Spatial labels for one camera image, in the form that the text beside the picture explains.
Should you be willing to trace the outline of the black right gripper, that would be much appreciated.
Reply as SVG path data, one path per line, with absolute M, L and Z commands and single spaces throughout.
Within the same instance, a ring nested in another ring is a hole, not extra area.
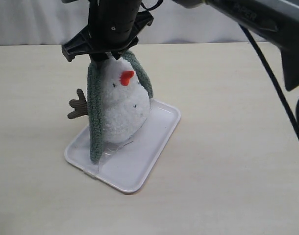
M 90 67 L 100 69 L 110 57 L 120 59 L 138 44 L 138 35 L 154 17 L 139 11 L 140 0 L 90 0 L 88 24 L 61 46 L 67 61 L 89 55 Z

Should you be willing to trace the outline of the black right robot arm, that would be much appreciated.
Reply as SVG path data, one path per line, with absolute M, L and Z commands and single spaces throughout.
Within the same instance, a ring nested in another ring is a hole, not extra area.
M 151 6 L 142 0 L 91 0 L 88 4 L 87 25 L 61 46 L 68 61 L 85 54 L 103 61 L 109 52 L 121 57 L 152 24 L 151 12 L 162 1 Z M 177 4 L 186 9 L 209 5 L 275 45 L 286 90 L 299 86 L 299 0 L 179 0 Z

